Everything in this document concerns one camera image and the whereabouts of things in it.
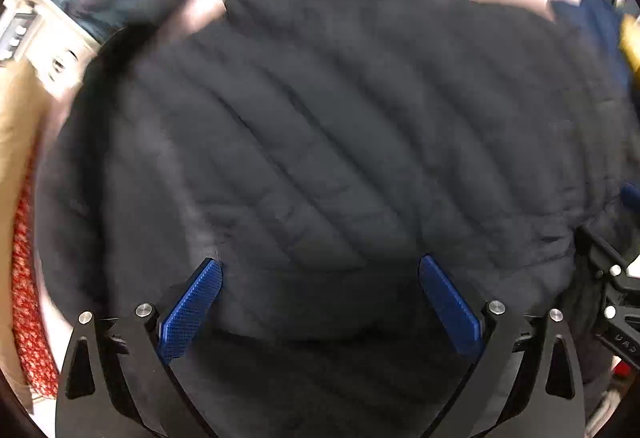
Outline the black quilted down jacket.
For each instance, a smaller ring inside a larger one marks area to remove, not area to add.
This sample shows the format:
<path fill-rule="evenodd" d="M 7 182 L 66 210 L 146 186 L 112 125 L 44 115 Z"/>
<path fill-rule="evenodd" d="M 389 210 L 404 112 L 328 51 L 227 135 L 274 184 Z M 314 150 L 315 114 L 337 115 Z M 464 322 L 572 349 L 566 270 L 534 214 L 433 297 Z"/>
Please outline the black quilted down jacket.
<path fill-rule="evenodd" d="M 585 404 L 612 354 L 574 234 L 628 252 L 627 88 L 564 19 L 472 0 L 227 0 L 89 64 L 41 169 L 36 239 L 68 320 L 224 284 L 175 364 L 223 437 L 414 437 L 469 362 L 418 282 L 430 256 L 510 310 L 559 307 Z"/>

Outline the yellow folded jacket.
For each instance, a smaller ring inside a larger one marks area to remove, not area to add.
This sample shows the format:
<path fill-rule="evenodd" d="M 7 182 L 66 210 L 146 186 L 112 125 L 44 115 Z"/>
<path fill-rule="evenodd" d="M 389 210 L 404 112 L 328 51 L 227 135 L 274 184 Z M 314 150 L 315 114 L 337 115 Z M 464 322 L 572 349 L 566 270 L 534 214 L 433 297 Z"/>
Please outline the yellow folded jacket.
<path fill-rule="evenodd" d="M 638 85 L 640 76 L 640 25 L 639 19 L 625 14 L 620 22 L 620 51 L 630 67 L 632 79 Z"/>

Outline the navy blue folded garment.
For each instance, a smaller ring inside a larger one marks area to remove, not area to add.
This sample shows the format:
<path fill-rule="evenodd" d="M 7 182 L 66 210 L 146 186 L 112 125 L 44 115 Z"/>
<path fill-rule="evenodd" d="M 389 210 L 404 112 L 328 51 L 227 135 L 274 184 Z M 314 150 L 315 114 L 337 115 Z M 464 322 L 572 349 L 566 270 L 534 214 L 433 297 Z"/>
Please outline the navy blue folded garment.
<path fill-rule="evenodd" d="M 552 12 L 567 20 L 600 57 L 605 60 L 615 79 L 625 88 L 634 81 L 631 68 L 620 50 L 620 27 L 623 13 L 616 10 L 609 0 L 581 0 L 578 5 L 565 0 L 552 0 Z"/>

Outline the red floral garment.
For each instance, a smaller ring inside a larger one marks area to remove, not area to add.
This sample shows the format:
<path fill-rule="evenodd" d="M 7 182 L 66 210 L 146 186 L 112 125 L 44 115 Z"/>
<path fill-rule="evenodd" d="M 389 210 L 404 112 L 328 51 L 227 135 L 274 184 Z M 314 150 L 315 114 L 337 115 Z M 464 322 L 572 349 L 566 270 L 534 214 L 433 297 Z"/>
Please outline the red floral garment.
<path fill-rule="evenodd" d="M 12 330 L 27 384 L 38 395 L 58 395 L 58 368 L 44 328 L 32 245 L 32 183 L 26 179 L 14 217 L 12 248 Z"/>

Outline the beige padded coat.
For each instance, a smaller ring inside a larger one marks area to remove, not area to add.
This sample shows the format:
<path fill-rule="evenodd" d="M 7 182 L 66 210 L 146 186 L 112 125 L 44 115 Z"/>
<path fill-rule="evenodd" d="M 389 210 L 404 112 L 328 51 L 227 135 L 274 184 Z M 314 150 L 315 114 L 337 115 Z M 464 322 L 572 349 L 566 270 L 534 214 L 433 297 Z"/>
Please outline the beige padded coat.
<path fill-rule="evenodd" d="M 14 217 L 25 180 L 34 184 L 41 123 L 49 103 L 50 94 L 29 60 L 13 61 L 1 71 L 1 372 L 27 409 L 37 393 L 27 384 L 12 330 Z"/>

